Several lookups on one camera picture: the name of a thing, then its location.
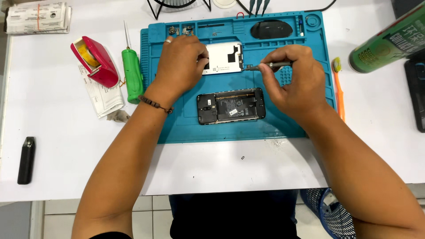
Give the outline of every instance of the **contact cleaner can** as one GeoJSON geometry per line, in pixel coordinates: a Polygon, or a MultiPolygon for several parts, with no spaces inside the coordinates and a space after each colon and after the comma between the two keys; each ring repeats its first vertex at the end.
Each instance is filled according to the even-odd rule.
{"type": "Polygon", "coordinates": [[[358,73],[369,73],[424,48],[425,1],[355,48],[349,63],[358,73]]]}

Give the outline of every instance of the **beaded bracelet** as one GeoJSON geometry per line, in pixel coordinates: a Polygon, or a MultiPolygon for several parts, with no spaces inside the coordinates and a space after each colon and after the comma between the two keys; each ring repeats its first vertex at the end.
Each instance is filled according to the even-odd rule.
{"type": "Polygon", "coordinates": [[[162,107],[160,106],[160,104],[158,104],[158,103],[156,103],[155,101],[152,101],[152,100],[150,100],[150,99],[148,99],[148,98],[144,97],[143,95],[139,95],[139,100],[140,100],[140,101],[143,101],[143,102],[145,102],[146,104],[151,105],[151,106],[153,106],[153,107],[155,107],[155,108],[161,108],[161,109],[163,109],[163,110],[164,110],[167,114],[172,114],[172,113],[173,113],[174,107],[171,107],[169,110],[167,110],[167,109],[165,109],[165,108],[162,108],[162,107]]]}

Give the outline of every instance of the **blue silicone repair mat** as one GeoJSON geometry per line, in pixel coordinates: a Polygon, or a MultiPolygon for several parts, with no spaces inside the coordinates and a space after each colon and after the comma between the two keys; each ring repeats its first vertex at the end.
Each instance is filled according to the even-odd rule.
{"type": "MultiPolygon", "coordinates": [[[[269,52],[290,44],[300,44],[312,48],[313,56],[322,63],[326,75],[326,100],[336,107],[334,87],[331,77],[328,49],[322,13],[283,12],[265,14],[263,17],[228,17],[219,19],[150,24],[141,30],[140,67],[144,87],[155,79],[159,57],[164,40],[169,36],[171,26],[180,29],[192,26],[193,33],[204,44],[241,41],[243,45],[244,68],[257,65],[269,52]],[[293,33],[289,37],[259,40],[251,36],[251,28],[260,21],[281,20],[288,23],[293,33]],[[199,28],[205,25],[222,25],[199,28]]],[[[276,72],[281,85],[291,82],[292,68],[287,66],[276,72]]],[[[186,92],[174,104],[174,112],[168,116],[158,143],[211,142],[247,139],[275,139],[305,137],[305,131],[291,118],[281,113],[268,96],[259,71],[242,71],[230,74],[203,76],[199,83],[186,92]],[[196,96],[220,91],[233,91],[260,87],[264,91],[266,118],[223,123],[216,125],[199,125],[196,96]]]]}

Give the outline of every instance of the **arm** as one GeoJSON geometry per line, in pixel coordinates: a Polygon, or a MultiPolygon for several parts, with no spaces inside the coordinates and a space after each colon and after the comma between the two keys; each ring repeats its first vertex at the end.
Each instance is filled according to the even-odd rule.
{"type": "MultiPolygon", "coordinates": [[[[164,43],[155,80],[145,96],[165,109],[200,80],[208,52],[197,37],[164,43]]],[[[131,213],[145,182],[167,113],[141,102],[94,169],[81,197],[72,239],[104,232],[133,237],[131,213]]]]}
{"type": "Polygon", "coordinates": [[[358,238],[424,238],[425,215],[398,175],[339,118],[325,100],[325,74],[311,49],[290,45],[262,63],[293,60],[292,83],[280,87],[260,69],[272,102],[297,121],[322,157],[330,186],[353,216],[358,238]]]}

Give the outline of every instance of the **label sticker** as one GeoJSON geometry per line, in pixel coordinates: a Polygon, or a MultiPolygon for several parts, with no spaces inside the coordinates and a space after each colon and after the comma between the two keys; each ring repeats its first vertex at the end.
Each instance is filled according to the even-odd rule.
{"type": "Polygon", "coordinates": [[[229,115],[232,116],[232,115],[237,114],[237,113],[238,113],[238,110],[234,109],[234,110],[229,112],[229,115]]]}

